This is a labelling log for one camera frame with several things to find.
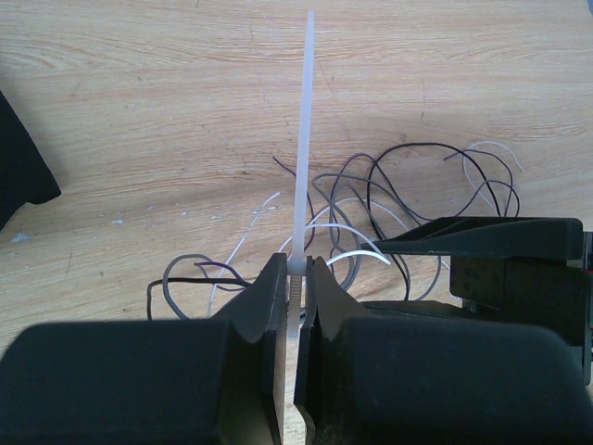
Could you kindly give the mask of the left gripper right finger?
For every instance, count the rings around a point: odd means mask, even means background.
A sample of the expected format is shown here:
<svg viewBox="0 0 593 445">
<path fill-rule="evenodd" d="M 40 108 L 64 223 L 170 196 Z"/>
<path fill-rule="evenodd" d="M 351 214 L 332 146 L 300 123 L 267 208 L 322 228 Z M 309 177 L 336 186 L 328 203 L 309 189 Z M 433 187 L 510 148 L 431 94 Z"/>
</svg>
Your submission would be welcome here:
<svg viewBox="0 0 593 445">
<path fill-rule="evenodd" d="M 568 346 L 524 324 L 377 315 L 307 270 L 295 406 L 310 444 L 588 444 Z"/>
</svg>

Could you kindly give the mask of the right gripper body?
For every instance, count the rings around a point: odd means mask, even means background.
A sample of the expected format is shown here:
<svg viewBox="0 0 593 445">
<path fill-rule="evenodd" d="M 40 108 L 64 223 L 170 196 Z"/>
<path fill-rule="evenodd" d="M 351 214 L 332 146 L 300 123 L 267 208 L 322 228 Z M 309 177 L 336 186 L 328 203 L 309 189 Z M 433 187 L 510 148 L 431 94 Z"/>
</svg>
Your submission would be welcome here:
<svg viewBox="0 0 593 445">
<path fill-rule="evenodd" d="M 459 307 L 431 300 L 379 301 L 367 307 L 372 312 L 393 316 L 546 328 L 568 344 L 584 383 L 589 384 L 592 275 L 584 264 L 586 248 L 587 238 L 583 234 L 583 256 L 578 260 L 448 256 L 449 291 L 461 299 Z"/>
</svg>

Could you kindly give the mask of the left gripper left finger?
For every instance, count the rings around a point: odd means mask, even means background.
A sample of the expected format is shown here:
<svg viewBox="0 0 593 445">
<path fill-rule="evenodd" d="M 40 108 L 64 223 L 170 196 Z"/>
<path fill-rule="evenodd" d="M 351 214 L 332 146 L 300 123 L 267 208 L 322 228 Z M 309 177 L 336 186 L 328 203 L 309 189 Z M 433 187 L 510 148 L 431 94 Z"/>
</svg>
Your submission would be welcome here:
<svg viewBox="0 0 593 445">
<path fill-rule="evenodd" d="M 279 444 L 286 257 L 209 318 L 36 324 L 1 360 L 5 444 Z"/>
</svg>

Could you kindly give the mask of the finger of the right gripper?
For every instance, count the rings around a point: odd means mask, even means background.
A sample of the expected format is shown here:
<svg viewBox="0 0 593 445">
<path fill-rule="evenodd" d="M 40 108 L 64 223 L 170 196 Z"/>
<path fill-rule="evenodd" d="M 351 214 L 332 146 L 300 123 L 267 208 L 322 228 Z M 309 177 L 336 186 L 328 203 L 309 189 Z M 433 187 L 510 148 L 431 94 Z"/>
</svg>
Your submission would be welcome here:
<svg viewBox="0 0 593 445">
<path fill-rule="evenodd" d="M 574 218 L 442 217 L 374 245 L 388 254 L 578 260 L 583 224 Z"/>
</svg>

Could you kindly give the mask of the white zip tie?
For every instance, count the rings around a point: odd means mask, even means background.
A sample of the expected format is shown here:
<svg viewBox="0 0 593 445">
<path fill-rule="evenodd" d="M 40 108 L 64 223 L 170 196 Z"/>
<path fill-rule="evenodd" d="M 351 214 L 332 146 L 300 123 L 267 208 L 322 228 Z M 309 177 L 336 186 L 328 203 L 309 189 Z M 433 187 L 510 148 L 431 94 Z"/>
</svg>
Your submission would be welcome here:
<svg viewBox="0 0 593 445">
<path fill-rule="evenodd" d="M 310 11 L 307 17 L 307 26 L 304 41 L 300 115 L 298 126 L 297 153 L 296 153 L 296 180 L 293 206 L 293 232 L 287 238 L 280 250 L 290 249 L 287 257 L 288 274 L 288 310 L 286 338 L 290 343 L 297 343 L 301 320 L 301 300 L 303 296 L 303 282 L 307 269 L 305 256 L 306 233 L 314 228 L 340 228 L 346 229 L 354 235 L 357 241 L 364 240 L 371 247 L 370 250 L 362 248 L 341 253 L 329 260 L 331 264 L 350 257 L 369 256 L 389 265 L 391 261 L 374 245 L 370 238 L 360 231 L 340 223 L 307 222 L 309 187 L 309 146 L 311 133 L 312 87 L 314 77 L 315 58 L 315 14 Z"/>
</svg>

